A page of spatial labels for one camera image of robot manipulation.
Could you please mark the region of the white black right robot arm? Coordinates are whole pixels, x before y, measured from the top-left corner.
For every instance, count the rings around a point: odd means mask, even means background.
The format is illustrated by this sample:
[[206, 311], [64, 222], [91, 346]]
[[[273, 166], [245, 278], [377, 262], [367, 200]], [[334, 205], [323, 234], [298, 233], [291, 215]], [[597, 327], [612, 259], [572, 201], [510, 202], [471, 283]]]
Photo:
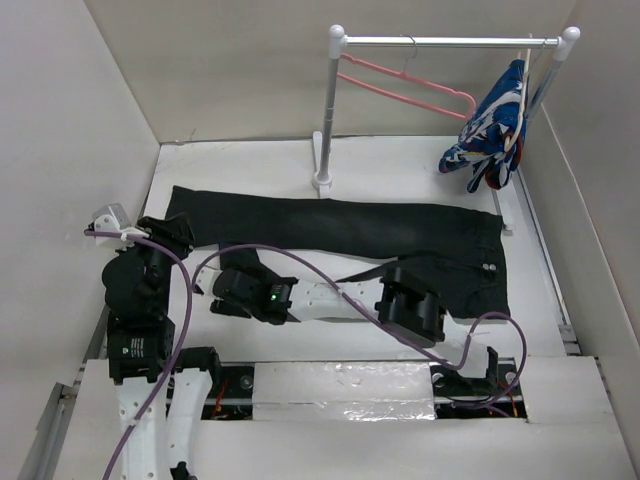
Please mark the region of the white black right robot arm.
[[440, 365], [458, 365], [454, 375], [471, 392], [488, 393], [498, 386], [497, 352], [470, 337], [465, 326], [448, 317], [439, 296], [405, 270], [392, 268], [379, 279], [332, 286], [248, 268], [205, 267], [195, 285], [214, 298], [213, 312], [272, 325], [373, 318], [411, 346], [430, 351]]

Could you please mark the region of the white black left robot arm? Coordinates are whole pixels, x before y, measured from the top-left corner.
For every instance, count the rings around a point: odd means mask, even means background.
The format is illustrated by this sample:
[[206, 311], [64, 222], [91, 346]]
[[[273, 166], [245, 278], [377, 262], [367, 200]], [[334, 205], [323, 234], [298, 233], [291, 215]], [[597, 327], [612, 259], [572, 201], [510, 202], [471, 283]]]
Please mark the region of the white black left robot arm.
[[212, 347], [184, 347], [171, 321], [173, 269], [183, 275], [194, 237], [185, 215], [132, 224], [109, 205], [92, 224], [118, 251], [102, 272], [108, 309], [107, 359], [121, 438], [103, 474], [118, 479], [192, 479], [192, 451], [208, 396], [222, 387]]

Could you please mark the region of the black denim trousers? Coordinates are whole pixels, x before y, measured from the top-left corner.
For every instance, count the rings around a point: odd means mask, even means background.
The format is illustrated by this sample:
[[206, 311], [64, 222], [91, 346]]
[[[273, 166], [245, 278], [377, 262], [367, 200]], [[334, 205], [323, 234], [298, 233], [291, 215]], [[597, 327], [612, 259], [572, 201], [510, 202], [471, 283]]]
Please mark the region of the black denim trousers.
[[498, 215], [438, 204], [271, 198], [175, 186], [166, 214], [180, 213], [189, 217], [196, 247], [263, 244], [375, 259], [381, 266], [350, 281], [402, 268], [438, 293], [455, 318], [510, 312]]

